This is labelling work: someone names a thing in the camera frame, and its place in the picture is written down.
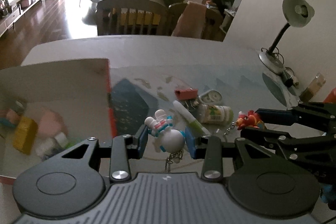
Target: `yellow box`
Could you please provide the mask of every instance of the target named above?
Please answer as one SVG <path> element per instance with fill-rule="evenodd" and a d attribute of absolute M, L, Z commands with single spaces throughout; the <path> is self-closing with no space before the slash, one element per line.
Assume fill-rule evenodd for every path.
<path fill-rule="evenodd" d="M 30 155 L 36 133 L 37 123 L 33 119 L 22 117 L 14 133 L 13 147 Z"/>

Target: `lamp base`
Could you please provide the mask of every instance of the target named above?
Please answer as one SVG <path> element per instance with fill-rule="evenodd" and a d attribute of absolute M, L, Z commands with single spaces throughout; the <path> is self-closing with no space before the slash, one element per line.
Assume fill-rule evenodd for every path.
<path fill-rule="evenodd" d="M 270 71 L 274 72 L 277 75 L 281 75 L 284 71 L 284 66 L 275 56 L 267 53 L 261 52 L 259 54 L 261 62 L 268 68 Z"/>

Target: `wooden floor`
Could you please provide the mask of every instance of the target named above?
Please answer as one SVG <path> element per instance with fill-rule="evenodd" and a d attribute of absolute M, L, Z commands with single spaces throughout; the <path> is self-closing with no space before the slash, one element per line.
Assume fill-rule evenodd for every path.
<path fill-rule="evenodd" d="M 0 69 L 19 66 L 38 44 L 97 36 L 94 12 L 89 0 L 37 3 L 0 37 Z"/>

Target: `lamp neck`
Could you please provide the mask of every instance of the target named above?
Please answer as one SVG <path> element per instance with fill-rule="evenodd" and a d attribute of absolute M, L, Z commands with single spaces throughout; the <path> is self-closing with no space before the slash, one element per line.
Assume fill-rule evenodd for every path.
<path fill-rule="evenodd" d="M 270 48 L 267 50 L 267 53 L 271 54 L 273 53 L 273 51 L 275 50 L 275 48 L 277 47 L 277 45 L 280 42 L 281 37 L 284 35 L 285 31 L 290 27 L 289 23 L 286 23 L 285 26 L 283 26 L 283 28 L 281 29 L 281 31 L 279 32 L 279 34 L 277 35 L 277 37 L 275 38 L 273 44 L 270 46 Z"/>

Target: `pink sponge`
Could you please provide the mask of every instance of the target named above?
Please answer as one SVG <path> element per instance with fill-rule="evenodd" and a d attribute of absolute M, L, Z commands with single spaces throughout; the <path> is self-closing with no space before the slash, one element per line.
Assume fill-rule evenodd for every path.
<path fill-rule="evenodd" d="M 43 139 L 54 138 L 60 132 L 68 135 L 68 129 L 64 124 L 62 116 L 57 112 L 46 109 L 39 122 L 37 136 Z"/>

